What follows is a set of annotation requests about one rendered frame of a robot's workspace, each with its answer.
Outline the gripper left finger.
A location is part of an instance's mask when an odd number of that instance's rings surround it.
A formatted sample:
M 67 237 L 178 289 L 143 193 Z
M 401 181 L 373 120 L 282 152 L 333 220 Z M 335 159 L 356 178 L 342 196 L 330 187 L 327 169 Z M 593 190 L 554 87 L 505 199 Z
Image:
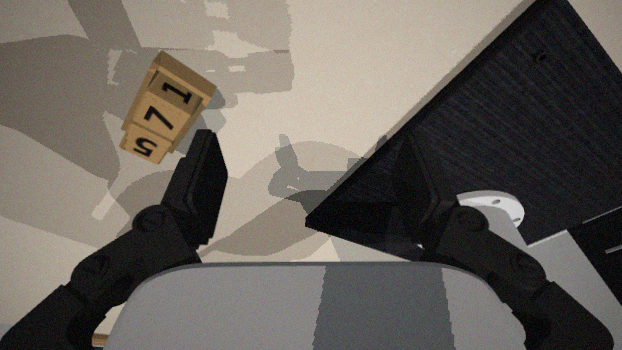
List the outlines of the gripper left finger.
M 95 350 L 96 328 L 140 283 L 202 263 L 196 250 L 213 238 L 227 180 L 216 133 L 198 129 L 160 205 L 141 210 L 130 231 L 79 262 L 70 282 L 6 332 L 0 350 Z

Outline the tan number cube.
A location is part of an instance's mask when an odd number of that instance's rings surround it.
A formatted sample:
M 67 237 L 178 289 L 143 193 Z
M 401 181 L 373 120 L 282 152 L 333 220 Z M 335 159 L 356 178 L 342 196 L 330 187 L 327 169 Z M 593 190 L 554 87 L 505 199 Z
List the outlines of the tan number cube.
M 133 121 L 130 122 L 119 147 L 156 165 L 160 164 L 174 141 Z
M 201 96 L 159 72 L 145 91 L 132 119 L 176 141 L 191 119 Z

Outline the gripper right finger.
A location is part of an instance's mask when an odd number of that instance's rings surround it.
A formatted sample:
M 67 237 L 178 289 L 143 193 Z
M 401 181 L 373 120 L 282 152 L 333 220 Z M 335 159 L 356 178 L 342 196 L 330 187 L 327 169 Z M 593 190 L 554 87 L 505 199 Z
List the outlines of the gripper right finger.
M 419 261 L 476 272 L 523 325 L 526 350 L 613 350 L 605 325 L 549 282 L 535 258 L 490 231 L 482 212 L 460 205 L 424 132 L 405 135 L 391 181 L 407 237 L 425 249 Z

